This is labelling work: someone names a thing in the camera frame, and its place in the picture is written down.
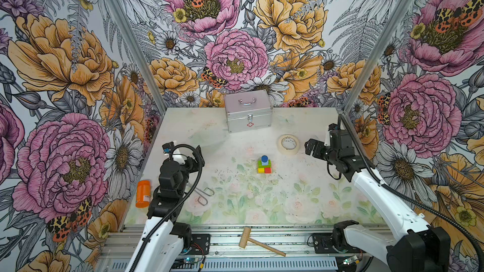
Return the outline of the green wood block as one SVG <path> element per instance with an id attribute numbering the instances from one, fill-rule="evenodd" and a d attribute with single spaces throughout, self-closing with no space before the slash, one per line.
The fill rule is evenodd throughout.
<path id="1" fill-rule="evenodd" d="M 266 168 L 266 167 L 272 167 L 271 161 L 270 161 L 270 164 L 268 166 L 262 166 L 261 160 L 258 161 L 258 168 Z"/>

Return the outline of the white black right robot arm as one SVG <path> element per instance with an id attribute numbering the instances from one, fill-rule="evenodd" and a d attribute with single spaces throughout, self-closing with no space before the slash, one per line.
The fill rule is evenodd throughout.
<path id="1" fill-rule="evenodd" d="M 447 271 L 450 236 L 416 214 L 403 197 L 391 192 L 378 170 L 355 146 L 355 137 L 331 124 L 324 142 L 310 139 L 305 153 L 335 166 L 339 176 L 352 183 L 373 205 L 389 227 L 388 239 L 354 220 L 334 225 L 332 246 L 343 252 L 360 249 L 387 264 L 391 271 Z"/>

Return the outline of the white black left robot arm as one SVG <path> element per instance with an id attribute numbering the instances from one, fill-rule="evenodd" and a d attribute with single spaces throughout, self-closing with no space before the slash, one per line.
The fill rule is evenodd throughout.
<path id="1" fill-rule="evenodd" d="M 170 271 L 192 244 L 191 226 L 177 219 L 201 179 L 205 166 L 202 150 L 170 142 L 163 145 L 163 151 L 168 158 L 160 167 L 142 236 L 126 271 Z"/>

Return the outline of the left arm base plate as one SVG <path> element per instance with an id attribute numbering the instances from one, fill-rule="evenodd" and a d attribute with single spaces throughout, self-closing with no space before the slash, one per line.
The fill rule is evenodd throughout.
<path id="1" fill-rule="evenodd" d="M 188 254 L 195 256 L 207 256 L 210 250 L 210 234 L 192 234 L 192 243 Z"/>

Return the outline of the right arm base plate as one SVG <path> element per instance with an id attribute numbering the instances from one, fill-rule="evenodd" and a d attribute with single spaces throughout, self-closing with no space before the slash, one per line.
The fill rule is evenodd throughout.
<path id="1" fill-rule="evenodd" d="M 364 254 L 364 251 L 352 246 L 337 249 L 333 245 L 333 239 L 330 233 L 313 233 L 308 238 L 307 244 L 314 248 L 316 254 Z"/>

